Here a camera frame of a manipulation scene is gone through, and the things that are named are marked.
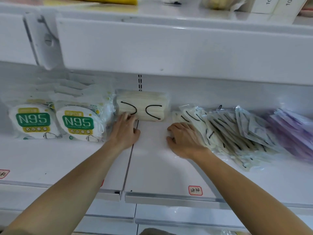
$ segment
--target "red sticker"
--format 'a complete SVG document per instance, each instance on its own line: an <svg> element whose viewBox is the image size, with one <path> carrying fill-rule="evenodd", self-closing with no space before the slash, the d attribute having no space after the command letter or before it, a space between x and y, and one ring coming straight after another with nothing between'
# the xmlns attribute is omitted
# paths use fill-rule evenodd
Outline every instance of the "red sticker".
<svg viewBox="0 0 313 235"><path fill-rule="evenodd" d="M201 186L188 186L188 190L191 196L203 195Z"/></svg>
<svg viewBox="0 0 313 235"><path fill-rule="evenodd" d="M7 176L7 174L9 174L10 170L3 170L0 169L0 179L3 179Z"/></svg>

